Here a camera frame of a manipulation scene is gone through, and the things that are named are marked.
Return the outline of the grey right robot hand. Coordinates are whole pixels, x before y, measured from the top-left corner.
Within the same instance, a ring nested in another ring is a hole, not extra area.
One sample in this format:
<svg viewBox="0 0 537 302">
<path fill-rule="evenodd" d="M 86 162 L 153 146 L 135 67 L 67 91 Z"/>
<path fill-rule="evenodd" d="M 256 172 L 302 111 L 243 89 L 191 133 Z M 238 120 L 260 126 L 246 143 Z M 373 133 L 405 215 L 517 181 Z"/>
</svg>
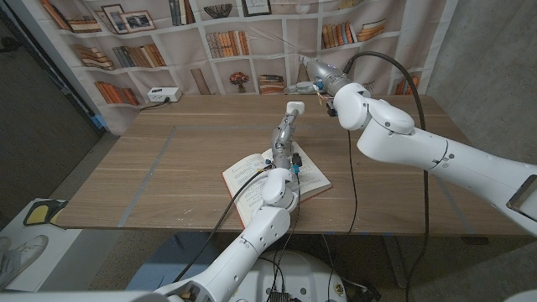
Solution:
<svg viewBox="0 0 537 302">
<path fill-rule="evenodd" d="M 284 88 L 284 94 L 311 95 L 323 91 L 334 96 L 342 87 L 352 82 L 342 70 L 317 58 L 300 55 L 298 61 L 305 66 L 309 80 Z"/>
</svg>

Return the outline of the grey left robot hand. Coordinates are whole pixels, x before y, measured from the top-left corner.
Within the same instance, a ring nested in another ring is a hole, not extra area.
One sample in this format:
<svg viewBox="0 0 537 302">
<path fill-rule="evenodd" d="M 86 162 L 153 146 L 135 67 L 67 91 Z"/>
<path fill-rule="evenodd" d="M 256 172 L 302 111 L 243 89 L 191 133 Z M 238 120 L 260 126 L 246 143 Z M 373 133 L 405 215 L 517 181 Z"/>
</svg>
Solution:
<svg viewBox="0 0 537 302">
<path fill-rule="evenodd" d="M 292 154 L 292 137 L 295 131 L 294 121 L 299 116 L 299 111 L 294 109 L 291 113 L 286 113 L 273 130 L 271 138 L 271 150 L 273 154 L 273 165 L 276 168 L 289 169 Z"/>
</svg>

